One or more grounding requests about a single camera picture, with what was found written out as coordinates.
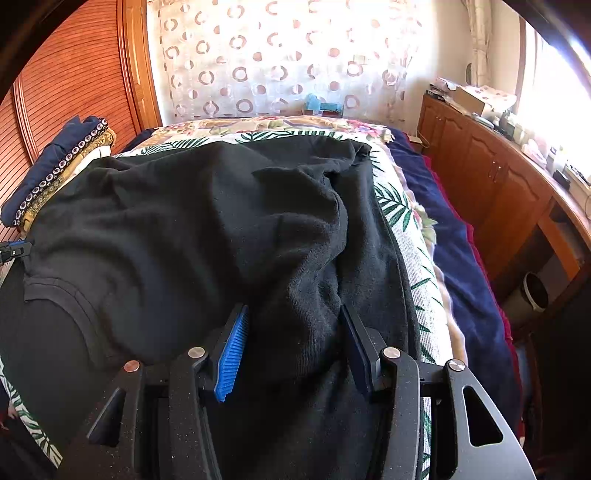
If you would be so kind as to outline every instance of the cardboard box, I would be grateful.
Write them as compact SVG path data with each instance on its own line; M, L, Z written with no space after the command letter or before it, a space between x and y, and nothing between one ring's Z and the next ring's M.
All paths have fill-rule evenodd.
M476 113L480 116L486 116L492 111L492 106L490 104L473 96L471 93L464 90L463 87L458 87L455 92L452 92L452 98L456 103L469 112Z

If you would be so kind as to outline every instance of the bed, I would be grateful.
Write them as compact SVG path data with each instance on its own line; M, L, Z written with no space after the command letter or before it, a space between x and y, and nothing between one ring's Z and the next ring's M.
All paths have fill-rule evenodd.
M508 423L515 427L519 417L519 388L510 333L479 264L478 253L470 242L469 226L458 219L446 203L436 177L423 158L410 148L404 134L396 130L393 134L392 138L390 130L378 125L303 116L211 119L158 129L147 140L139 138L139 144L132 142L126 152L116 156L147 155L218 141L241 144L294 135L350 138L370 145L375 195L407 266L420 324L421 359L440 365L453 356L466 360ZM15 288L15 282L7 280L7 285L0 290L0 302L3 294L4 299L6 295L18 294L9 290L11 288ZM2 355L0 350L0 380L37 444L58 466L66 444L64 438L55 441L37 423L35 415L25 405L27 400L19 394L19 379L6 374L10 368L4 367L10 359L3 359ZM110 374L112 371L104 374L102 381ZM92 404L96 392L88 391L86 396L70 394L76 398L72 417L79 417L87 405ZM425 478L431 434L428 404L423 422Z

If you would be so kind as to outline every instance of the wall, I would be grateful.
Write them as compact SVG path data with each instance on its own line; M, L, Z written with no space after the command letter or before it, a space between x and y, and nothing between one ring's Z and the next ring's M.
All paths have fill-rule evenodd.
M417 0L242 3L149 4L172 100L165 118L297 115L313 93L345 116L399 125L424 36Z
M472 61L468 11L461 0L418 0L423 19L424 43L409 67L406 125L417 130L425 89L436 77L466 83L466 66Z
M519 72L519 15L503 0L491 0L492 39L489 49L491 87L514 94Z

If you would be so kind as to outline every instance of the black fabric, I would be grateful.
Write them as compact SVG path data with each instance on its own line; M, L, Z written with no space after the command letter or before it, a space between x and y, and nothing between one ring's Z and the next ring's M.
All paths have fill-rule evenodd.
M0 385L0 411L8 407L8 395ZM0 479L45 480L53 478L56 468L37 446L19 419L2 418L0 428Z
M0 353L58 447L75 422L44 406L39 392L50 379L69 389L60 412L73 403L88 411L107 365L169 361L202 344L241 301L251 328L237 383L225 404L210 406L224 479L365 477L384 410L353 384L337 321L342 302L388 345L419 352L367 145L302 136L100 158L51 198L27 239L34 248L24 294L34 284L36 298L27 306L53 306L40 307L37 321L53 330L59 319L57 331L70 336L56 344L67 345L61 356L70 361L35 385L28 369L42 363L24 368L7 346ZM91 308L66 325L72 298ZM100 335L88 335L85 322ZM48 351L39 343L38 356ZM104 364L92 363L93 349ZM72 392L82 370L94 375L81 380L93 387L85 398Z
M118 368L97 369L72 317L49 300L24 301L17 259L0 288L0 355L4 374L64 451Z
M133 150L135 147L137 147L140 143L146 141L147 139L149 139L152 134L154 133L154 131L156 131L157 128L146 128L145 130L142 130L139 134L137 134L135 136L135 138L129 142L123 150L121 150L120 153L123 152L128 152L130 150Z

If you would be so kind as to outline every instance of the cabinet handle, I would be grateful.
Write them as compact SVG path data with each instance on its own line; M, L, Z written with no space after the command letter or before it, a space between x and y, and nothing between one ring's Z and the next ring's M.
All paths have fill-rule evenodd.
M431 146L431 142L429 142L419 130L417 130L417 137L421 139L421 142L423 143L423 148L429 148Z
M492 182L493 183L496 183L496 177L499 174L499 172L501 171L501 168L502 167L499 165L498 168L496 169L495 178L492 179Z
M492 165L491 165L491 169L488 171L488 174L486 175L487 177L489 177L490 179L492 178L492 169L495 168L496 165L496 161L493 160L492 161Z

